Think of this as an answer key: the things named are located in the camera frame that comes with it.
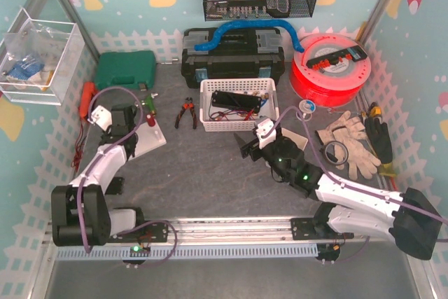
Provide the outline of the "large red spring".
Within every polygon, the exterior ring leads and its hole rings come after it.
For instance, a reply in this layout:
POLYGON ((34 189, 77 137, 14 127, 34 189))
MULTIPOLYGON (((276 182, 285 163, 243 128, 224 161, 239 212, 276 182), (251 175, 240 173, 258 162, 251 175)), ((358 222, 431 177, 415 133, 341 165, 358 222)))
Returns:
POLYGON ((155 127, 156 120, 155 120, 155 117, 154 117, 154 115, 152 113, 148 113, 146 115, 146 122, 147 122, 149 127, 155 127))

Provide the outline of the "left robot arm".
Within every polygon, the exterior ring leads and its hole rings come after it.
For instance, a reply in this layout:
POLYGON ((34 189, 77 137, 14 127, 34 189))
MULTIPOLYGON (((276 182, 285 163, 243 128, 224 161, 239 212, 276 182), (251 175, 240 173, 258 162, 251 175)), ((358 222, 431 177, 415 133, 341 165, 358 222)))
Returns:
POLYGON ((127 162, 166 144, 151 113, 135 120, 135 106, 96 107, 89 122, 102 130, 91 162, 69 184, 51 193, 52 240, 56 246, 103 246, 109 238, 144 222, 138 207, 109 209, 105 195, 119 182, 118 170, 127 162))

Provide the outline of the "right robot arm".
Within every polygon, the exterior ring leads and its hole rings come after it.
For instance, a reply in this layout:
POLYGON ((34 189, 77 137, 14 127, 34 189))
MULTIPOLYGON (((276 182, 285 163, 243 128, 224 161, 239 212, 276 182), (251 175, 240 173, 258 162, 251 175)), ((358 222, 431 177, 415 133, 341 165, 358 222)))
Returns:
POLYGON ((305 160, 305 153, 274 122, 265 118, 254 139, 234 138, 243 158, 263 159, 278 177, 304 198, 321 202, 313 222, 317 235, 361 234, 393 242, 403 253, 430 260, 442 217, 427 197, 414 188, 386 191, 344 179, 305 160))

